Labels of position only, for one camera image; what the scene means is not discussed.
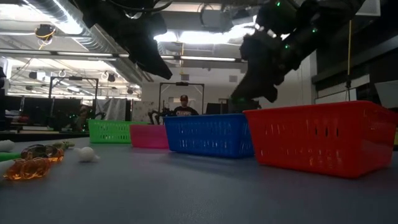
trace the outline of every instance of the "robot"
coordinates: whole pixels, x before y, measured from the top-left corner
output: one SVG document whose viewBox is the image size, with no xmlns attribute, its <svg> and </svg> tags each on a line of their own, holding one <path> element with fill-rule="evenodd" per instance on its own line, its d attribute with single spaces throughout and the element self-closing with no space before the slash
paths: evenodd
<svg viewBox="0 0 398 224">
<path fill-rule="evenodd" d="M 275 86 L 302 60 L 325 45 L 359 11 L 365 0 L 270 0 L 257 15 L 259 29 L 244 37 L 240 48 L 248 70 L 232 99 L 277 99 Z M 282 40 L 282 34 L 290 34 Z"/>
<path fill-rule="evenodd" d="M 165 79 L 172 76 L 162 60 L 153 36 L 167 31 L 159 12 L 169 5 L 155 8 L 159 0 L 69 0 L 84 14 L 88 27 L 98 23 L 129 52 L 129 59 L 144 71 Z M 244 38 L 241 57 L 248 61 L 248 71 L 231 98 L 250 100 L 277 99 L 277 88 L 285 75 L 297 70 L 300 63 L 347 24 L 365 0 L 222 0 L 224 6 L 262 2 L 253 35 Z M 286 39 L 283 34 L 290 34 Z"/>
</svg>

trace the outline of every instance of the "desk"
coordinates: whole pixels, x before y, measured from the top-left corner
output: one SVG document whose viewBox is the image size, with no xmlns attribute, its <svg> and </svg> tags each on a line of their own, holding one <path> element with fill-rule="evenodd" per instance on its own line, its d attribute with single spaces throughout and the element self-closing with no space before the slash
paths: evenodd
<svg viewBox="0 0 398 224">
<path fill-rule="evenodd" d="M 77 147 L 88 138 L 74 139 Z M 30 144 L 17 143 L 18 150 Z M 396 224 L 398 154 L 392 168 L 358 180 L 130 145 L 73 151 L 44 179 L 0 183 L 1 223 Z"/>
</svg>

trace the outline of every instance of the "man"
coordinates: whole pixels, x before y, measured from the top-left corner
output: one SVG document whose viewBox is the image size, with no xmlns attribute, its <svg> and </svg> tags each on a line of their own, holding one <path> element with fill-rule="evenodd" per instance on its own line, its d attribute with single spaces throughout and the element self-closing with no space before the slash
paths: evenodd
<svg viewBox="0 0 398 224">
<path fill-rule="evenodd" d="M 180 97 L 181 106 L 174 109 L 174 113 L 177 116 L 190 116 L 190 115 L 199 115 L 198 112 L 188 106 L 188 96 L 182 95 Z"/>
</svg>

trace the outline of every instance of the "white ball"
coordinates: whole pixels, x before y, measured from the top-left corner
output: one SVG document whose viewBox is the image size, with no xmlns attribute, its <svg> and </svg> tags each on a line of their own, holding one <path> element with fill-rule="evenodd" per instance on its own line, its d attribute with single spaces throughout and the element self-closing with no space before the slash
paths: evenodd
<svg viewBox="0 0 398 224">
<path fill-rule="evenodd" d="M 15 147 L 15 143 L 10 140 L 0 141 L 0 152 L 9 152 Z"/>
<path fill-rule="evenodd" d="M 83 147 L 81 149 L 75 149 L 79 155 L 80 162 L 96 162 L 99 157 L 95 155 L 94 149 L 90 147 Z"/>
</svg>

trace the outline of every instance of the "orange toy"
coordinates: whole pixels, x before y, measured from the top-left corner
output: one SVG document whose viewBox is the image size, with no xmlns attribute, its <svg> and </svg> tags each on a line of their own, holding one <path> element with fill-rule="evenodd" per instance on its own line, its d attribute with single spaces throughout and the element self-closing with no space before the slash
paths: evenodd
<svg viewBox="0 0 398 224">
<path fill-rule="evenodd" d="M 31 158 L 32 153 L 29 152 L 27 159 L 14 160 L 14 165 L 8 168 L 3 177 L 9 180 L 29 180 L 47 175 L 51 166 L 49 159 Z"/>
</svg>

